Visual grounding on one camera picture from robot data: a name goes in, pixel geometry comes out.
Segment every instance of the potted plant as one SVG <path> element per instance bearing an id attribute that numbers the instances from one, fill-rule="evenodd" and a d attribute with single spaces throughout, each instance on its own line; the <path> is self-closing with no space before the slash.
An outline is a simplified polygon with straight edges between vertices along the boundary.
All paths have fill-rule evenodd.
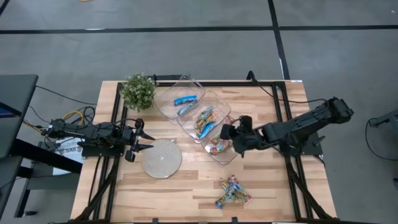
<path id="1" fill-rule="evenodd" d="M 155 83 L 143 73 L 127 77 L 123 83 L 120 95 L 124 99 L 124 105 L 138 112 L 150 108 L 155 96 Z"/>

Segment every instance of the black desk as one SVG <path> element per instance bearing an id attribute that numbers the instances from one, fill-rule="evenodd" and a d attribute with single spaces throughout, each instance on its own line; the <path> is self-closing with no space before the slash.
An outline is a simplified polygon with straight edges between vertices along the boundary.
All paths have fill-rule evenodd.
<path id="1" fill-rule="evenodd" d="M 31 168 L 21 167 L 24 157 L 37 161 L 39 165 L 45 165 L 45 167 L 50 165 L 76 174 L 79 174 L 81 170 L 81 164 L 78 162 L 16 139 L 35 91 L 37 79 L 37 75 L 0 75 L 0 102 L 22 113 L 21 116 L 13 118 L 0 118 L 0 187 L 9 183 L 0 189 L 0 218 L 14 185 L 13 180 L 17 176 L 31 178 L 43 175 L 43 172 L 34 172 L 34 166 Z M 47 169 L 45 175 L 51 175 L 51 171 Z M 16 217 L 22 216 L 21 211 L 23 212 L 29 196 L 28 185 L 25 185 L 24 190 Z"/>

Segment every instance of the plastic bin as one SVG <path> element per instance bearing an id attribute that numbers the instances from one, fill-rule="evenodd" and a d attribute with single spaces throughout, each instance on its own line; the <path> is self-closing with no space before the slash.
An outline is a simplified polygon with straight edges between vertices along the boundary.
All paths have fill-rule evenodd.
<path id="1" fill-rule="evenodd" d="M 215 129 L 217 125 L 220 124 L 227 115 L 229 115 L 231 107 L 213 91 L 206 92 L 202 98 L 198 100 L 196 105 L 191 108 L 191 110 L 177 118 L 177 122 L 181 125 L 182 129 L 196 143 L 201 143 L 201 140 L 204 138 L 200 139 L 197 136 L 194 125 L 198 120 L 199 115 L 210 107 L 213 107 L 214 117 L 214 125 L 212 129 Z"/>
<path id="2" fill-rule="evenodd" d="M 155 95 L 154 104 L 168 119 L 178 117 L 177 112 L 186 104 L 174 106 L 174 100 L 183 96 L 196 95 L 199 100 L 205 94 L 204 87 L 190 75 L 181 76 L 180 80 L 161 95 Z"/>
<path id="3" fill-rule="evenodd" d="M 223 124 L 229 123 L 228 121 L 236 120 L 232 125 L 238 126 L 239 125 L 239 117 L 240 114 L 238 112 L 232 111 L 216 128 L 211 130 L 211 132 L 202 140 L 201 145 L 205 148 L 205 151 L 211 156 L 216 162 L 221 165 L 228 165 L 237 155 L 238 153 L 235 152 L 235 149 L 232 145 L 232 140 L 221 140 L 226 141 L 223 144 L 226 145 L 228 143 L 228 147 L 217 154 L 211 153 L 211 149 L 216 147 L 214 141 L 212 139 L 217 138 L 220 136 L 221 129 L 223 128 Z"/>

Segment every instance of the wooden tabletop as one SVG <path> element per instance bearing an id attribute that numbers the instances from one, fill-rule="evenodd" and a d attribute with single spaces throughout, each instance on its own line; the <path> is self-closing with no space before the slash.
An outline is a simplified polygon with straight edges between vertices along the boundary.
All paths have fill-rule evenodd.
<path id="1" fill-rule="evenodd" d="M 96 108 L 96 123 L 111 120 L 117 83 L 103 82 Z M 286 81 L 286 87 L 289 100 L 307 100 L 303 83 Z M 157 93 L 162 93 L 168 88 L 158 87 L 156 90 Z M 206 87 L 206 90 L 220 95 L 233 111 L 251 116 L 254 126 L 277 121 L 273 99 L 258 87 L 221 86 Z M 121 117 L 122 106 L 121 102 L 118 119 Z M 308 105 L 302 103 L 290 103 L 290 107 L 293 117 L 309 110 Z M 142 118 L 145 121 L 144 131 L 156 139 L 176 139 L 182 151 L 182 165 L 168 179 L 153 179 L 142 168 L 145 151 L 137 154 L 134 163 L 121 158 L 112 222 L 151 222 L 152 218 L 159 218 L 160 222 L 230 222 L 231 217 L 238 217 L 242 222 L 295 220 L 284 158 L 275 150 L 247 151 L 243 159 L 237 156 L 227 166 L 221 166 L 200 144 L 189 139 L 179 125 L 169 122 L 157 108 L 151 107 L 141 113 L 128 110 L 127 118 Z M 335 217 L 323 164 L 313 156 L 302 156 L 302 160 L 309 191 L 325 211 Z M 96 161 L 97 157 L 84 161 L 71 218 L 77 217 L 87 206 Z M 247 205 L 230 201 L 221 210 L 214 204 L 224 194 L 219 179 L 226 179 L 231 174 L 236 176 L 253 199 Z M 304 217 L 302 195 L 299 189 L 297 192 Z M 100 218 L 104 217 L 107 198 L 108 193 L 105 192 Z"/>

